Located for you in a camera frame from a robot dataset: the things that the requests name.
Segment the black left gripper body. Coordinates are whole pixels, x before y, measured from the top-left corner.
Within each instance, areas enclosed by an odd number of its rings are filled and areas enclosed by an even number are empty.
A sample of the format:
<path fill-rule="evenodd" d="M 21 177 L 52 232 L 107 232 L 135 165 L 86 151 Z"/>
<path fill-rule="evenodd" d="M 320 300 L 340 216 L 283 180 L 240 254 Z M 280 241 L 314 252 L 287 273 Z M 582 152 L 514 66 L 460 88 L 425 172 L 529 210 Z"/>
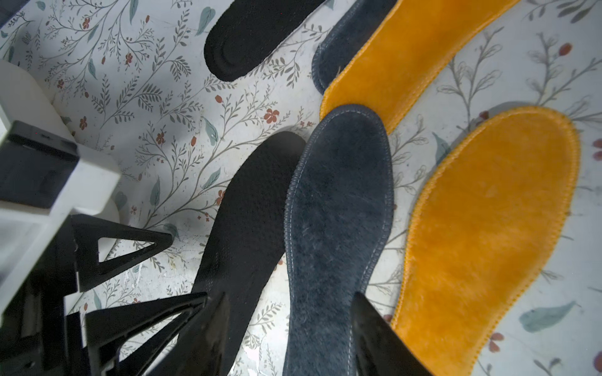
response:
<path fill-rule="evenodd" d="M 65 298 L 78 291 L 77 244 L 61 227 L 3 313 L 2 375 L 88 375 L 80 316 Z"/>

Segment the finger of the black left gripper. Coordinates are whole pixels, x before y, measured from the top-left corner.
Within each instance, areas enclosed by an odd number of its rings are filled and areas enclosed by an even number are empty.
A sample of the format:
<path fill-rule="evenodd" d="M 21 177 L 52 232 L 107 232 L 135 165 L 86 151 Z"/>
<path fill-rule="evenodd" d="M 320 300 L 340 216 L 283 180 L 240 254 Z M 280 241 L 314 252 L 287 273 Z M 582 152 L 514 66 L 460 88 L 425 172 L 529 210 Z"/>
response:
<path fill-rule="evenodd" d="M 81 291 L 89 291 L 95 286 L 133 268 L 143 261 L 172 246 L 174 237 L 170 233 L 144 230 L 87 215 L 71 217 L 75 242 L 78 245 L 76 266 Z M 99 240 L 141 241 L 146 247 L 105 261 L 99 260 Z"/>
<path fill-rule="evenodd" d="M 204 308 L 206 293 L 191 293 L 150 302 L 96 310 L 86 315 L 86 349 L 91 375 L 142 375 L 168 343 Z M 122 346 L 160 322 L 173 320 L 125 360 Z"/>

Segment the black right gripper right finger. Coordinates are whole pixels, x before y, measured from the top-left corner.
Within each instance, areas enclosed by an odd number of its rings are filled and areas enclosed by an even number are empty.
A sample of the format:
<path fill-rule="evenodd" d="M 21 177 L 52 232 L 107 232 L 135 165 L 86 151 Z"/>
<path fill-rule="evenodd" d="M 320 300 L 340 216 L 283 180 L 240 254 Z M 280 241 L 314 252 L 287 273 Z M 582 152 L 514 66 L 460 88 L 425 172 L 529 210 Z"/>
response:
<path fill-rule="evenodd" d="M 360 292 L 351 303 L 351 325 L 359 375 L 429 374 Z"/>

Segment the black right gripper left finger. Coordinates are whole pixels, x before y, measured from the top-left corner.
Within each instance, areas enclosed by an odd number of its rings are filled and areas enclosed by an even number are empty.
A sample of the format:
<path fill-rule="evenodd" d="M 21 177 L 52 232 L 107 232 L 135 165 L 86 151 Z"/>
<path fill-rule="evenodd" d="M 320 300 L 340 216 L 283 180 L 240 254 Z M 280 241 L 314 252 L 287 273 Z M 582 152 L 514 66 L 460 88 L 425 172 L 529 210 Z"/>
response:
<path fill-rule="evenodd" d="M 160 375 L 218 375 L 227 343 L 230 302 L 225 293 L 210 299 L 186 325 L 159 364 Z"/>

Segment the black insole front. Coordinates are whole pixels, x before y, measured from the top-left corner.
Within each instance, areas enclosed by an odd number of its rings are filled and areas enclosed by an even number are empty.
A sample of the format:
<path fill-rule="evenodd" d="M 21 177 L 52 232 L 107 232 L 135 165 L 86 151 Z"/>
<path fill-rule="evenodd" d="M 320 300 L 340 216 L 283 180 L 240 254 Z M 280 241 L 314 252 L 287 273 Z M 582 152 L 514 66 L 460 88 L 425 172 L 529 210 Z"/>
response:
<path fill-rule="evenodd" d="M 262 291 L 285 252 L 287 192 L 305 140 L 280 132 L 262 142 L 224 192 L 192 290 L 225 293 L 229 328 L 219 374 L 231 370 Z"/>

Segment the black insole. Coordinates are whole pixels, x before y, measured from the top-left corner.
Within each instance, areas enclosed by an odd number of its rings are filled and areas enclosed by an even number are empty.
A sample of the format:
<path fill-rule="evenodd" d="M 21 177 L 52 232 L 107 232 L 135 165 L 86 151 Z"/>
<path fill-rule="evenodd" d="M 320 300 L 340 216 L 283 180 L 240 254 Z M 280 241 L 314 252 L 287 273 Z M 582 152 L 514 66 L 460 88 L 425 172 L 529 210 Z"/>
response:
<path fill-rule="evenodd" d="M 233 2 L 205 41 L 206 66 L 221 81 L 234 81 L 247 75 L 322 3 L 315 0 Z"/>
<path fill-rule="evenodd" d="M 224 192 L 192 290 L 225 293 L 229 328 L 219 374 L 231 370 L 262 291 L 285 252 L 287 192 L 305 140 L 280 132 L 262 142 Z"/>

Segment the white plastic storage box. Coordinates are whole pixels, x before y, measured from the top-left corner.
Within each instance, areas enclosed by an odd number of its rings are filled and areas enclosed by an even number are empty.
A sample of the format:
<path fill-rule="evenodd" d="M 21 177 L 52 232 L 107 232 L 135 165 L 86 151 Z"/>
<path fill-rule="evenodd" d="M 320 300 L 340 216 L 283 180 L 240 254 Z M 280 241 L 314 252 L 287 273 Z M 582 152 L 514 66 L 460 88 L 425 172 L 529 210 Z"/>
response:
<path fill-rule="evenodd" d="M 1 133 L 15 121 L 74 141 L 42 88 L 26 70 L 7 61 L 1 62 Z M 119 211 L 111 195 L 121 176 L 116 161 L 109 155 L 77 143 L 79 162 L 73 171 L 74 183 L 67 185 L 69 206 L 75 214 L 119 222 Z"/>

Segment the grey fleece insole front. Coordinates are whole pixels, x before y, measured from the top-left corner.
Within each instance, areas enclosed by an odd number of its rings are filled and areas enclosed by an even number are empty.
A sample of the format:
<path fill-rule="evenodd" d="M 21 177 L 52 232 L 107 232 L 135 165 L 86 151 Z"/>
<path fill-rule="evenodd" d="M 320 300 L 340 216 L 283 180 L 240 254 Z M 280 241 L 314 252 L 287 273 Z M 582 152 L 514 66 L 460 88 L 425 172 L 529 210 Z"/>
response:
<path fill-rule="evenodd" d="M 353 375 L 351 302 L 393 226 L 390 144 L 380 117 L 343 105 L 312 132 L 288 189 L 286 375 Z"/>

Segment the orange insole right front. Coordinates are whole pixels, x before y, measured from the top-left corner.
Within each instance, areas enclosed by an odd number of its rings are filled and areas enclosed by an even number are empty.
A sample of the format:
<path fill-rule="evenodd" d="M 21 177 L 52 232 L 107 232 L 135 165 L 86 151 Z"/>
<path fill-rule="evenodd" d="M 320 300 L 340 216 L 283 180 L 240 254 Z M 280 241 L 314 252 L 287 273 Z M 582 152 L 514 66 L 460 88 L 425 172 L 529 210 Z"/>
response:
<path fill-rule="evenodd" d="M 519 107 L 479 125 L 439 164 L 412 211 L 391 323 L 429 373 L 471 373 L 553 253 L 579 163 L 568 117 Z"/>

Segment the orange insole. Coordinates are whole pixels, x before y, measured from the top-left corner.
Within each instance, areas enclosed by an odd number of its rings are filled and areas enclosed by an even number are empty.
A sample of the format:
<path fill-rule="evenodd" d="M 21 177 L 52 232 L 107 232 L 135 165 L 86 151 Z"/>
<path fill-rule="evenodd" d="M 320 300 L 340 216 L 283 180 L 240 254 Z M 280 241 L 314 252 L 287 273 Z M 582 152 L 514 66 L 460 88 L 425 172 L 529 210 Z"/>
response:
<path fill-rule="evenodd" d="M 477 33 L 515 6 L 514 0 L 404 0 L 326 89 L 320 117 L 358 104 L 388 133 Z"/>
<path fill-rule="evenodd" d="M 471 373 L 553 253 L 579 163 L 568 117 L 519 107 L 479 125 L 439 164 L 412 211 L 391 323 L 429 373 Z"/>

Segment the black insole back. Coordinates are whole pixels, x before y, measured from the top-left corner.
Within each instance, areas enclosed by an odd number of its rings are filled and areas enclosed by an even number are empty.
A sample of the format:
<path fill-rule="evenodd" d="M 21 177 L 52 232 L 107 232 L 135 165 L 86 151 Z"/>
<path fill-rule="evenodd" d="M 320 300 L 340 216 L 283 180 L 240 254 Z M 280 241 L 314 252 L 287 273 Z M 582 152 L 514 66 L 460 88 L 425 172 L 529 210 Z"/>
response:
<path fill-rule="evenodd" d="M 221 81 L 234 81 L 247 75 L 322 3 L 315 0 L 233 2 L 205 41 L 206 66 Z"/>

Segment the orange insole right back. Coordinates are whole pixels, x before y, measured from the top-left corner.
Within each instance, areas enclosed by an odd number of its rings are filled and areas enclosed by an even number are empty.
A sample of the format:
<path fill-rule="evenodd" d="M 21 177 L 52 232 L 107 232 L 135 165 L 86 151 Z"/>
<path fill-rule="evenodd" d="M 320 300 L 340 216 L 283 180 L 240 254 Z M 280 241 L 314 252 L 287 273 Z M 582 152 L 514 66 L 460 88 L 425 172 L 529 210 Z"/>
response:
<path fill-rule="evenodd" d="M 404 0 L 326 89 L 320 117 L 358 104 L 388 133 L 477 33 L 515 6 L 514 0 Z"/>

